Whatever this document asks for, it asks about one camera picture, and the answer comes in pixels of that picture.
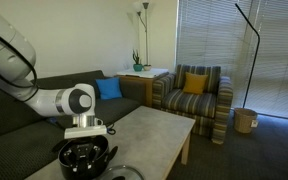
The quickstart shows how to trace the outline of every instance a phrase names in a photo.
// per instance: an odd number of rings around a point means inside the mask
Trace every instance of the sofa armrest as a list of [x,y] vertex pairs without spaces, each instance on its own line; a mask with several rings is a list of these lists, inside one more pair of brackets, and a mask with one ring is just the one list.
[[161,109],[163,98],[174,88],[175,73],[170,73],[153,83],[152,107]]
[[146,86],[144,82],[120,79],[122,96],[145,105]]
[[214,143],[223,144],[224,142],[232,100],[233,88],[231,79],[227,76],[222,76],[218,88],[215,122],[212,134],[212,141]]

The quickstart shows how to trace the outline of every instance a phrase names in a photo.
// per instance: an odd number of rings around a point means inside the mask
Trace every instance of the yellow pillow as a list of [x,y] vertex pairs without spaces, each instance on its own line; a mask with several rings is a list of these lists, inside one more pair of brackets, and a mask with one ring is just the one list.
[[183,92],[193,94],[203,94],[205,81],[208,75],[198,75],[192,73],[185,73],[186,80]]

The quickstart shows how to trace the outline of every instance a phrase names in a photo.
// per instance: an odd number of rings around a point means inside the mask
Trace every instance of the white wall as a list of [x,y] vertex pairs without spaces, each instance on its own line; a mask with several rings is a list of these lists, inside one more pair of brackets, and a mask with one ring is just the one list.
[[[132,67],[133,49],[144,52],[143,45],[139,48],[143,33],[138,29],[141,24],[133,2],[0,0],[0,15],[35,48],[39,78],[97,69],[113,76]],[[177,0],[150,1],[149,49],[153,67],[174,69],[176,13]]]

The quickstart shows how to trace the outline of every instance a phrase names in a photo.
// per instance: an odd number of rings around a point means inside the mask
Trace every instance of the blue pillow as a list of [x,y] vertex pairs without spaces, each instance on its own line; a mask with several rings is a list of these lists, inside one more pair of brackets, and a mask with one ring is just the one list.
[[122,97],[120,90],[120,78],[96,79],[100,90],[101,99],[113,99]]

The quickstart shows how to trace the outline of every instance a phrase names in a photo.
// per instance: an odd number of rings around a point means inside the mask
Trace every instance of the black pot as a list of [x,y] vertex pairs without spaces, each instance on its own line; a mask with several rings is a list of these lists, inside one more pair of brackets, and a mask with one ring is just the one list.
[[93,179],[101,175],[113,159],[117,146],[109,152],[104,136],[79,138],[69,141],[59,152],[58,159],[64,177]]

